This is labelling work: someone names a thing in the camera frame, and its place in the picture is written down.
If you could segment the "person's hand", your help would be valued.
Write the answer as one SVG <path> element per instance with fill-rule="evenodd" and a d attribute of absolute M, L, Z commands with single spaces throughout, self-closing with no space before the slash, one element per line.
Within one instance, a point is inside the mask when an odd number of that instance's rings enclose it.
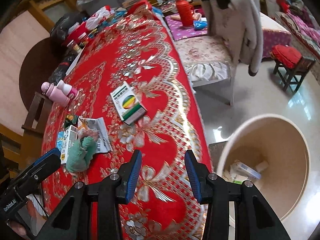
<path fill-rule="evenodd" d="M 27 236 L 27 231 L 26 229 L 19 223 L 15 221 L 9 221 L 7 222 L 7 225 L 18 235 L 20 235 L 24 239 L 29 239 Z"/>

